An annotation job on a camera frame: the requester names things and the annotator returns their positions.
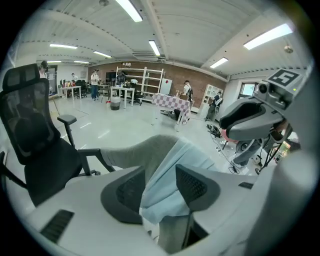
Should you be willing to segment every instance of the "gray armrest pad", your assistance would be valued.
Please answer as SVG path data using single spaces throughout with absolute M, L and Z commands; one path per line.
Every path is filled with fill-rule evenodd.
M 77 121 L 77 118 L 70 114 L 59 115 L 57 119 L 65 125 L 71 125 Z

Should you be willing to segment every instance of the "office chair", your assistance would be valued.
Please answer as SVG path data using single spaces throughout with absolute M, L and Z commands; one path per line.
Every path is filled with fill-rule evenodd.
M 26 188 L 35 206 L 38 206 L 77 177 L 99 175 L 90 171 L 87 156 L 100 161 L 100 149 L 75 149 L 70 125 L 77 121 L 72 115 L 60 115 L 71 145 L 60 138 L 49 111 L 49 80 L 40 78 L 37 64 L 9 69 L 0 92 L 0 117 L 20 164 L 24 165 L 25 181 L 19 180 L 1 164 L 0 175 L 5 175 Z M 110 172 L 112 166 L 102 163 Z
M 80 88 L 80 91 L 81 91 L 81 98 L 84 98 L 84 97 L 88 97 L 87 96 L 87 91 L 88 91 L 88 88 L 87 88 L 87 85 L 86 85 L 86 82 L 84 80 L 82 80 L 81 82 L 78 83 L 78 86 L 81 86 Z M 76 93 L 76 98 L 79 99 L 80 98 L 80 95 L 79 95 L 79 92 L 78 90 L 76 90 L 77 93 Z
M 133 103 L 138 103 L 138 104 L 140 104 L 140 106 L 141 106 L 141 104 L 142 104 L 142 98 L 145 97 L 143 91 L 137 90 L 136 84 L 135 84 L 135 83 L 132 83 L 132 82 L 130 83 L 130 87 L 131 87 L 131 88 L 135 88 L 135 90 L 134 90 L 134 95 L 133 95 Z

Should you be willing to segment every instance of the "dark pants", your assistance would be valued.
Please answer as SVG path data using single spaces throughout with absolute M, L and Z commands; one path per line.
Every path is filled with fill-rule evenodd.
M 215 110 L 216 110 L 216 105 L 211 104 L 211 106 L 208 109 L 208 113 L 206 114 L 206 118 L 211 120 L 213 114 L 215 113 Z
M 91 85 L 91 98 L 95 99 L 98 93 L 98 85 Z

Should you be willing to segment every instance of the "fluorescent light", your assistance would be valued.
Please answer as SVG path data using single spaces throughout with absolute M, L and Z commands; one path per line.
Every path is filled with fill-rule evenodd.
M 223 57 L 223 58 L 219 59 L 216 63 L 214 63 L 213 65 L 211 65 L 210 68 L 214 69 L 214 68 L 220 66 L 221 64 L 227 62 L 227 61 L 228 61 L 228 59 L 225 58 L 225 57 Z
M 130 15 L 134 22 L 142 22 L 142 17 L 130 0 L 116 0 L 119 5 Z
M 81 60 L 75 60 L 74 62 L 76 62 L 76 63 L 85 63 L 85 64 L 89 64 L 89 62 L 87 62 L 87 61 L 81 61 Z
M 63 44 L 50 44 L 51 47 L 62 47 L 62 48 L 70 48 L 70 49 L 77 49 L 78 47 L 70 46 L 70 45 L 63 45 Z
M 154 54 L 155 54 L 156 56 L 160 56 L 160 52 L 159 52 L 159 50 L 158 50 L 158 47 L 157 47 L 157 45 L 156 45 L 156 42 L 155 42 L 154 40 L 149 40 L 149 44 L 151 45 L 152 50 L 154 51 Z
M 94 51 L 94 53 L 95 53 L 95 54 L 102 55 L 102 56 L 107 57 L 107 58 L 112 58 L 112 56 L 106 55 L 106 54 L 101 53 L 101 52 L 98 52 L 98 51 L 96 51 L 96 50 Z
M 280 26 L 277 26 L 274 29 L 269 30 L 268 32 L 263 33 L 262 35 L 259 35 L 258 37 L 245 43 L 243 46 L 245 48 L 247 48 L 248 50 L 251 50 L 259 45 L 262 45 L 262 44 L 269 42 L 273 39 L 288 35 L 292 32 L 293 31 L 291 30 L 291 28 L 287 24 L 282 24 Z

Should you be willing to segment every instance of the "checkered tablecloth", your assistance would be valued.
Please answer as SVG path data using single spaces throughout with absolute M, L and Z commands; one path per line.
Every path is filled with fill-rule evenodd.
M 190 101 L 157 93 L 152 96 L 152 104 L 172 110 L 180 110 L 182 112 L 182 124 L 185 125 L 188 122 L 191 112 Z

